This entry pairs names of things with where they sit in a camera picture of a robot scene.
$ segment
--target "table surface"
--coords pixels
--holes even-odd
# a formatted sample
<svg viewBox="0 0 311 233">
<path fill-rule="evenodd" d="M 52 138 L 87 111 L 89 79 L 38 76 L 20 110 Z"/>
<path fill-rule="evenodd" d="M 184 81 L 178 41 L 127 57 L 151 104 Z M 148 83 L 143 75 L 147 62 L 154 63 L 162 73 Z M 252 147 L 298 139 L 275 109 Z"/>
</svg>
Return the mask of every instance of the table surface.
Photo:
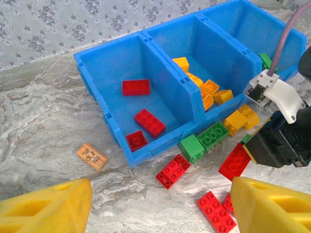
<svg viewBox="0 0 311 233">
<path fill-rule="evenodd" d="M 283 21 L 292 12 L 276 1 L 257 5 Z M 311 26 L 296 28 L 308 36 Z M 301 75 L 288 81 L 310 103 L 311 84 Z M 244 137 L 227 137 L 167 191 L 156 174 L 178 153 L 177 146 L 130 169 L 111 138 L 98 104 L 88 94 L 72 54 L 64 54 L 0 73 L 0 200 L 77 178 L 89 178 L 93 200 L 87 233 L 214 232 L 195 202 L 212 191 L 222 201 L 231 182 L 218 173 L 224 159 Z M 256 110 L 262 124 L 275 106 Z M 109 159 L 101 172 L 76 151 L 86 142 Z M 311 194 L 311 169 L 274 169 L 250 162 L 243 176 Z M 239 232 L 238 227 L 232 233 Z"/>
</svg>

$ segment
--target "yellow lego brick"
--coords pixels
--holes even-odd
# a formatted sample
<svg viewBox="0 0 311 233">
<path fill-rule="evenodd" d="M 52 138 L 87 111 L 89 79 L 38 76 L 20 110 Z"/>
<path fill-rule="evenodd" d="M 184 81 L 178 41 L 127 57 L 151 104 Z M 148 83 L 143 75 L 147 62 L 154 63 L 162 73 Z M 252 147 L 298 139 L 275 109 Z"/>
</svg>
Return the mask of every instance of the yellow lego brick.
<svg viewBox="0 0 311 233">
<path fill-rule="evenodd" d="M 201 87 L 212 96 L 216 94 L 216 92 L 219 90 L 219 86 L 212 80 L 207 80 L 204 84 L 202 84 Z"/>
<path fill-rule="evenodd" d="M 201 89 L 201 93 L 202 93 L 202 101 L 203 101 L 204 109 L 206 111 L 207 109 L 209 109 L 213 105 L 214 99 L 210 93 L 206 92 L 202 88 L 200 88 L 200 89 Z"/>
<path fill-rule="evenodd" d="M 189 72 L 189 63 L 186 57 L 174 58 L 173 61 L 176 62 L 184 72 Z"/>
<path fill-rule="evenodd" d="M 78 179 L 0 201 L 0 233 L 84 233 L 91 199 Z"/>
<path fill-rule="evenodd" d="M 247 130 L 251 130 L 259 124 L 259 116 L 247 104 L 240 107 L 239 112 L 247 118 L 247 123 L 244 125 Z"/>
<path fill-rule="evenodd" d="M 213 95 L 213 98 L 218 105 L 221 105 L 228 100 L 233 99 L 233 94 L 231 90 L 222 90 Z"/>
<path fill-rule="evenodd" d="M 246 123 L 247 118 L 237 110 L 225 119 L 224 126 L 229 130 L 229 135 L 233 136 Z"/>
<path fill-rule="evenodd" d="M 203 84 L 203 81 L 201 79 L 199 79 L 198 77 L 196 77 L 195 75 L 191 74 L 191 73 L 186 73 L 189 78 L 198 86 L 200 87 Z"/>
<path fill-rule="evenodd" d="M 235 177 L 231 202 L 241 233 L 311 233 L 311 195 Z"/>
</svg>

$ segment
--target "orange lego brick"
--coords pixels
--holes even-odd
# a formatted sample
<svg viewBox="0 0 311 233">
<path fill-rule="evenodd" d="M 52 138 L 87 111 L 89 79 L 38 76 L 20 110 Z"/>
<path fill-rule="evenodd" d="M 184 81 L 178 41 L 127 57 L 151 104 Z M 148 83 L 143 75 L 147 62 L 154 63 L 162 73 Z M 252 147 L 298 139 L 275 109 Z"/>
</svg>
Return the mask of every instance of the orange lego brick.
<svg viewBox="0 0 311 233">
<path fill-rule="evenodd" d="M 189 71 L 189 63 L 186 57 L 174 58 L 173 61 L 177 63 L 184 72 L 187 73 Z"/>
<path fill-rule="evenodd" d="M 203 84 L 203 81 L 201 79 L 199 79 L 198 77 L 196 77 L 195 75 L 191 74 L 191 73 L 186 73 L 189 78 L 199 87 Z"/>
<path fill-rule="evenodd" d="M 200 89 L 201 89 L 201 93 L 202 93 L 202 101 L 203 101 L 204 109 L 206 111 L 207 109 L 209 109 L 214 104 L 214 99 L 210 93 L 208 93 L 207 91 L 205 91 L 202 88 L 200 88 Z"/>
<path fill-rule="evenodd" d="M 221 105 L 227 102 L 228 100 L 233 99 L 233 94 L 231 90 L 222 90 L 213 95 L 213 98 L 218 105 Z"/>
<path fill-rule="evenodd" d="M 247 118 L 247 123 L 244 125 L 247 130 L 251 130 L 259 124 L 259 116 L 247 104 L 240 107 L 239 112 Z"/>
<path fill-rule="evenodd" d="M 100 171 L 107 162 L 107 158 L 98 150 L 94 149 L 89 143 L 85 143 L 78 149 L 77 155 L 97 171 Z"/>
<path fill-rule="evenodd" d="M 233 136 L 247 121 L 248 119 L 241 112 L 236 110 L 225 119 L 224 126 L 229 130 L 229 135 Z"/>
<path fill-rule="evenodd" d="M 212 80 L 207 80 L 204 84 L 202 84 L 201 87 L 212 96 L 216 94 L 216 92 L 219 90 L 219 86 Z"/>
</svg>

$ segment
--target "purple cable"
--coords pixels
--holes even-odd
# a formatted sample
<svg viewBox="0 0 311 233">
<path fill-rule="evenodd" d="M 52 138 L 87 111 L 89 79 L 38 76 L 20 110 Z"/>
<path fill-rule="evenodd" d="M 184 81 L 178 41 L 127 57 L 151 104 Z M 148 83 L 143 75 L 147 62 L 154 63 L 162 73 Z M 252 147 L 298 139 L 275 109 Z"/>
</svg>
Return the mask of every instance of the purple cable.
<svg viewBox="0 0 311 233">
<path fill-rule="evenodd" d="M 273 56 L 273 60 L 270 66 L 270 69 L 267 72 L 267 75 L 272 77 L 272 75 L 274 74 L 277 64 L 280 60 L 286 39 L 288 34 L 290 33 L 294 23 L 296 22 L 296 20 L 299 18 L 299 16 L 301 16 L 302 13 L 304 13 L 305 10 L 307 10 L 309 7 L 311 7 L 311 1 L 308 1 L 307 3 L 305 3 L 304 5 L 302 5 L 290 18 L 290 20 L 287 22 L 284 31 L 282 32 L 282 35 L 280 37 L 280 40 L 278 41 L 278 45 L 276 48 L 276 52 L 274 53 Z"/>
</svg>

